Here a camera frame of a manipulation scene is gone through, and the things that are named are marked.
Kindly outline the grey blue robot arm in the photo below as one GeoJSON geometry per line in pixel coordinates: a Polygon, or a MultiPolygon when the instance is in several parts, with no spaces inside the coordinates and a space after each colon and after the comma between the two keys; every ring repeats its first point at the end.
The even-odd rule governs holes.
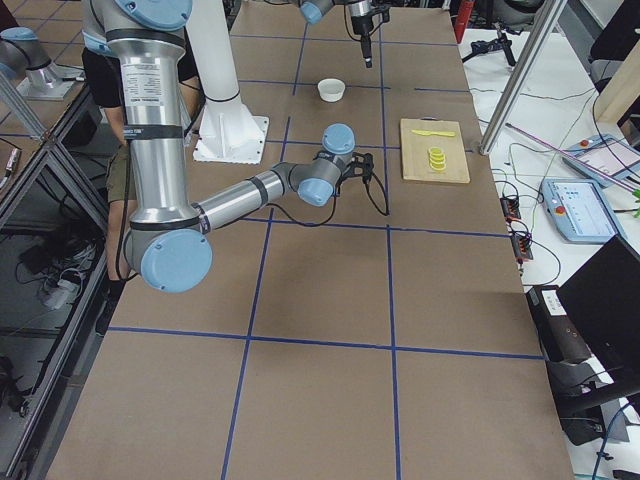
{"type": "Polygon", "coordinates": [[[341,6],[344,15],[349,15],[348,36],[359,43],[365,67],[370,69],[373,66],[371,36],[377,14],[371,1],[306,0],[300,3],[299,11],[308,24],[315,25],[336,6],[341,6]]]}
{"type": "Polygon", "coordinates": [[[120,63],[138,201],[126,259],[149,286],[170,293],[196,286],[213,261],[207,234],[288,192],[314,206],[333,195],[355,147],[344,124],[325,130],[310,163],[280,163],[202,202],[189,201],[177,69],[186,51],[194,55],[205,96],[198,160],[257,163],[268,128],[268,119],[242,102],[220,2],[87,1],[83,14],[86,46],[120,63]]]}

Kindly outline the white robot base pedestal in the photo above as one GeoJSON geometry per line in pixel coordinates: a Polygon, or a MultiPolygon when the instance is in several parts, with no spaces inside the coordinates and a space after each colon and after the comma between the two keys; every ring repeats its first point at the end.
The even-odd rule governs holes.
{"type": "Polygon", "coordinates": [[[260,163],[269,119],[243,103],[223,4],[195,0],[187,33],[205,97],[194,159],[260,163]]]}

